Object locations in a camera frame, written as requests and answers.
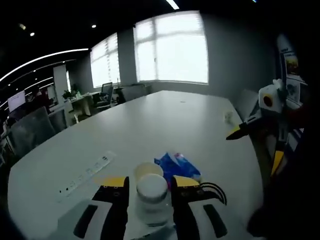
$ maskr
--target power strip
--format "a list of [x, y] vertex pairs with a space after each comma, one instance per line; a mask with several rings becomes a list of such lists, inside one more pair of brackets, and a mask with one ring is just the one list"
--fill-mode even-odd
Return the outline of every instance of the power strip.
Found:
[[76, 188], [87, 182], [93, 175], [101, 171], [105, 166], [112, 162], [115, 157], [116, 154], [111, 151], [107, 151], [103, 156], [91, 163], [85, 169], [85, 171], [81, 172], [76, 179], [72, 180], [65, 186], [61, 186], [61, 188], [58, 190], [59, 193], [57, 202], [60, 203], [63, 199], [69, 197]]

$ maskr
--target blue plastic bag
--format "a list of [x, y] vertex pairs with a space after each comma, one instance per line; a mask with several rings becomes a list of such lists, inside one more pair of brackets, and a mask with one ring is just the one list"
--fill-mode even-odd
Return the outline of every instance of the blue plastic bag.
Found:
[[163, 155], [161, 159], [154, 159], [154, 163], [158, 164], [163, 170], [163, 177], [167, 183], [171, 182], [173, 175], [184, 176], [181, 167], [176, 164], [168, 153]]
[[165, 153], [161, 159], [154, 159], [154, 163], [163, 170], [164, 179], [170, 183], [173, 175], [192, 178], [200, 181], [201, 173], [181, 153], [173, 155], [176, 162], [172, 160], [169, 153]]
[[174, 157], [182, 169], [183, 176], [192, 178], [199, 182], [201, 173], [195, 166], [193, 166], [181, 153], [174, 154]]

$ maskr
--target white table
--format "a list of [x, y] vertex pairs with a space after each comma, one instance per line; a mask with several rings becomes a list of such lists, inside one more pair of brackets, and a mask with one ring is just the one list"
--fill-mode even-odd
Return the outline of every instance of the white table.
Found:
[[59, 217], [81, 200], [91, 198], [99, 186], [92, 178], [62, 202], [57, 202], [58, 189], [109, 150], [116, 159], [97, 175], [130, 177], [125, 239], [141, 236], [145, 226], [134, 214], [133, 169], [173, 150], [194, 163], [204, 180], [222, 187], [228, 206], [246, 224], [262, 203], [262, 179], [250, 138], [226, 141], [233, 126], [224, 123], [225, 111], [233, 111], [234, 122], [241, 122], [225, 98], [161, 91], [81, 121], [12, 167], [10, 215], [29, 239], [45, 237], [55, 230]]

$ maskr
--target cable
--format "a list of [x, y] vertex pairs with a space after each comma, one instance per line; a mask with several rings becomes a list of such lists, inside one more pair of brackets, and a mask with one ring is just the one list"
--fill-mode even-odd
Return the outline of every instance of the cable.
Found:
[[225, 199], [224, 199], [222, 193], [217, 188], [210, 186], [210, 185], [203, 185], [202, 190], [204, 190], [205, 192], [208, 192], [208, 191], [213, 192], [217, 196], [217, 199], [221, 203], [225, 204]]
[[200, 184], [202, 188], [212, 188], [220, 193], [221, 202], [227, 205], [227, 197], [225, 192], [217, 184], [212, 182], [203, 182]]

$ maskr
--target computer monitor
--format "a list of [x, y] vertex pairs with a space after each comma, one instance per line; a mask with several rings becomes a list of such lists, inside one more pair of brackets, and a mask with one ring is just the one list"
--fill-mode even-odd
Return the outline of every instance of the computer monitor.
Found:
[[8, 98], [8, 105], [10, 113], [15, 110], [17, 107], [21, 106], [26, 102], [25, 91], [18, 92], [12, 97]]

